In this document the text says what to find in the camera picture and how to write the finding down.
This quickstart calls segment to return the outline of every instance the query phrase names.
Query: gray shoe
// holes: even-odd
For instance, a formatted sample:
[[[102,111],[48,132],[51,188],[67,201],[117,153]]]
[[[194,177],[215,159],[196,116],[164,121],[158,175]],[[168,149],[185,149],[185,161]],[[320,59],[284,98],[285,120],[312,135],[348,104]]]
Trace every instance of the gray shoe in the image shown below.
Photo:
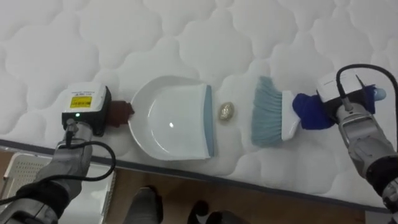
[[[162,197],[153,187],[143,187],[135,194],[124,224],[159,224],[163,220]]]

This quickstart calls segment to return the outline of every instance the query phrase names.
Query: dustpan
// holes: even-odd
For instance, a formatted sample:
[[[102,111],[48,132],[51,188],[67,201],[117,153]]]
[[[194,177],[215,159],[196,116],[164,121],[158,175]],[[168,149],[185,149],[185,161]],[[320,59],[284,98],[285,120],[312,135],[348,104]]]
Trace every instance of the dustpan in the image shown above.
[[[131,133],[151,157],[176,161],[213,156],[211,86],[190,78],[159,77],[144,85],[131,104]]]

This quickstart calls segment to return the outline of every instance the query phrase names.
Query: quilted mattress surface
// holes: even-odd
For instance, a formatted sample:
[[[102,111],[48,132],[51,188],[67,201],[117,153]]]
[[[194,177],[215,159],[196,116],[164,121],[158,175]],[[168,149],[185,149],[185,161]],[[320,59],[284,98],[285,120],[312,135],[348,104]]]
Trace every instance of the quilted mattress surface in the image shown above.
[[[71,83],[101,82],[114,100],[131,101],[153,78],[196,78],[213,87],[215,113],[227,101],[236,108],[228,124],[215,121],[214,158],[157,161],[128,127],[99,140],[122,161],[382,207],[336,126],[259,149],[250,122],[259,76],[315,94],[317,78],[349,63],[398,74],[397,22],[395,0],[0,0],[0,139],[54,148]],[[357,72],[387,90],[376,119],[396,146],[390,83]]]

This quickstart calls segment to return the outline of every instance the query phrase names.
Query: black cable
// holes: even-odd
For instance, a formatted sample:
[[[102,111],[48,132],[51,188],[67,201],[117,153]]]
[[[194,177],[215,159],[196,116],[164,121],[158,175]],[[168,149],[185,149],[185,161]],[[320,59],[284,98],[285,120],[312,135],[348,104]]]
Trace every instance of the black cable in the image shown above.
[[[81,144],[72,145],[68,149],[65,149],[65,150],[73,150],[73,149],[78,149],[80,147],[85,147],[85,146],[90,146],[90,145],[101,146],[101,147],[103,147],[104,149],[106,149],[109,152],[109,155],[111,156],[111,167],[108,169],[108,171],[105,174],[103,174],[103,175],[101,175],[99,177],[82,177],[82,176],[77,176],[77,175],[53,175],[53,176],[41,179],[40,181],[32,183],[32,184],[41,185],[41,184],[44,184],[46,182],[50,182],[52,180],[60,180],[60,179],[96,182],[96,181],[100,181],[100,180],[103,180],[103,179],[109,177],[112,174],[112,172],[114,171],[114,169],[116,168],[116,155],[113,152],[112,148],[109,147],[107,144],[105,144],[103,142],[99,142],[99,141],[88,141],[88,142],[84,142],[84,143],[81,143]],[[13,197],[1,199],[0,200],[0,205],[5,205],[7,203],[11,203],[11,202],[13,202],[15,200],[24,198],[26,196],[27,196],[27,194],[20,194],[20,195],[16,195],[16,196],[13,196]]]
[[[369,65],[369,64],[352,64],[344,66],[343,68],[339,69],[336,74],[336,82],[337,82],[337,89],[338,93],[340,94],[340,98],[344,99],[347,97],[346,92],[344,91],[343,85],[341,84],[340,76],[343,71],[352,69],[352,68],[369,68],[376,70],[378,72],[383,73],[392,83],[392,87],[394,87],[394,94],[396,100],[396,133],[397,133],[397,144],[398,144],[398,83],[396,78],[391,74],[391,72],[387,71],[385,68],[379,67],[377,65]]]

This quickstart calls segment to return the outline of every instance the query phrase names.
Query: blue bristles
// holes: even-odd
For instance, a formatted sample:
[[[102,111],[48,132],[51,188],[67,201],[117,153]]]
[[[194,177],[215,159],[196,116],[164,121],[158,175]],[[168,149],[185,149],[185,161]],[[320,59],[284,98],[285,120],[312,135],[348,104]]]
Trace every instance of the blue bristles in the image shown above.
[[[251,141],[255,146],[271,147],[282,142],[282,92],[269,77],[260,77],[254,97]]]

